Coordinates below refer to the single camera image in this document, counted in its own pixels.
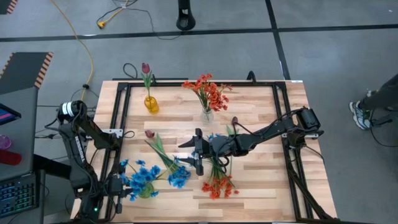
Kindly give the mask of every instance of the rgb keyboard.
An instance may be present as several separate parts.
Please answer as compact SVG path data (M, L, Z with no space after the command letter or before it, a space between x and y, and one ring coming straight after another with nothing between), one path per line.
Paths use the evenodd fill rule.
M0 218L37 207L39 189L34 174L0 182Z

